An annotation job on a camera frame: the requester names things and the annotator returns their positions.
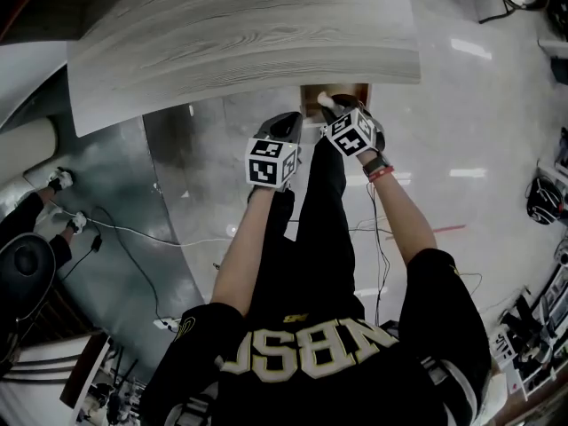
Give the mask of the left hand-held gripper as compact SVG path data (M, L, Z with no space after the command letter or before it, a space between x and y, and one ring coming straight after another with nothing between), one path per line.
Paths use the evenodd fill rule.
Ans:
M262 123L248 140L245 169L247 183L283 190L296 173L303 128L299 112L278 114Z

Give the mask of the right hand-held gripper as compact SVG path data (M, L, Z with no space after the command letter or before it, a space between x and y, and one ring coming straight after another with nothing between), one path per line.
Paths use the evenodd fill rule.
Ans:
M346 157L367 150L382 152L385 148L383 127L360 100L349 94L335 94L332 100L335 104L320 106L326 122L320 129L320 138L327 139Z

